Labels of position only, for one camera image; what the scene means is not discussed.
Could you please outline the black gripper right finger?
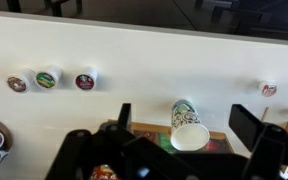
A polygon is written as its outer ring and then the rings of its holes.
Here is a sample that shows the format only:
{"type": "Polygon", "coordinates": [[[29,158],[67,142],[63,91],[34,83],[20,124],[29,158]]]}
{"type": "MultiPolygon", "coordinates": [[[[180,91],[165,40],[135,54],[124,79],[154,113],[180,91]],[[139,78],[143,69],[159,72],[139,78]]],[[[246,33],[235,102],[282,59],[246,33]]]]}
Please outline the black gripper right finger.
{"type": "Polygon", "coordinates": [[[233,104],[229,127],[251,152],[242,172],[243,180],[279,180],[286,133],[262,123],[241,104],[233,104]]]}

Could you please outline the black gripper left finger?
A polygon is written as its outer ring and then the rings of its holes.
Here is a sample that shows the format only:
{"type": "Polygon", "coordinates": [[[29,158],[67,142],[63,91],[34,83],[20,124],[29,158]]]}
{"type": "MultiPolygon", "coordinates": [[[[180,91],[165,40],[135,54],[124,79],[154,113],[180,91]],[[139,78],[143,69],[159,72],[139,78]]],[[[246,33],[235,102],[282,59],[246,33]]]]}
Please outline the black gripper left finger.
{"type": "Polygon", "coordinates": [[[100,165],[108,165],[119,178],[126,178],[122,145],[131,139],[130,122],[131,104],[123,103],[118,120],[101,124],[95,134],[86,129],[69,132],[45,180],[88,180],[100,165]]]}

